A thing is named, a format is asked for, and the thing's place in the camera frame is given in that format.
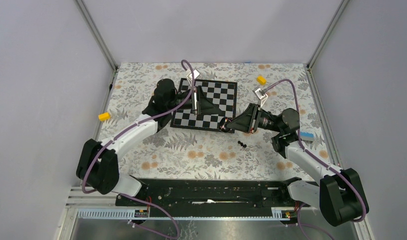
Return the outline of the black earbud charging case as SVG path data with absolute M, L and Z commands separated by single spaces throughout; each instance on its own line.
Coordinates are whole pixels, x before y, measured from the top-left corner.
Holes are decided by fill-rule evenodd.
M 229 133 L 231 129 L 228 127 L 228 124 L 232 121 L 229 117 L 224 117 L 218 123 L 218 129 L 223 133 Z

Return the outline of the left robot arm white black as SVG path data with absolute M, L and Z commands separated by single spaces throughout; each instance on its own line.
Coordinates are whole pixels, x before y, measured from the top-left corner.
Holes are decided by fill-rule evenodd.
M 179 92 L 171 79 L 159 80 L 147 107 L 132 125 L 106 140 L 91 138 L 84 143 L 75 172 L 82 180 L 83 192 L 124 194 L 132 204 L 142 205 L 147 198 L 142 182 L 121 174 L 118 161 L 144 139 L 162 130 L 177 110 L 196 110 L 200 115 L 222 113 L 200 86 Z

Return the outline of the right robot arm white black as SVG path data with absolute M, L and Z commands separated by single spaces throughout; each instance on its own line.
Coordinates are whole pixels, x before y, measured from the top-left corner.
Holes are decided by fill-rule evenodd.
M 253 134 L 258 129 L 274 131 L 273 150 L 295 163 L 316 182 L 316 185 L 295 179 L 278 192 L 281 204 L 296 201 L 317 207 L 334 227 L 346 222 L 361 222 L 369 213 L 369 204 L 359 174 L 352 168 L 320 160 L 300 137 L 300 116 L 293 108 L 274 115 L 251 103 L 235 118 L 224 117 L 218 124 L 222 132 L 230 130 Z

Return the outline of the black earbud pair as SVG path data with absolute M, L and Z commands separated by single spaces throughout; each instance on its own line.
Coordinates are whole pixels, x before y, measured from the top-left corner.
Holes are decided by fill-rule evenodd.
M 243 148 L 247 147 L 247 145 L 245 143 L 241 142 L 241 141 L 238 141 L 237 143 Z

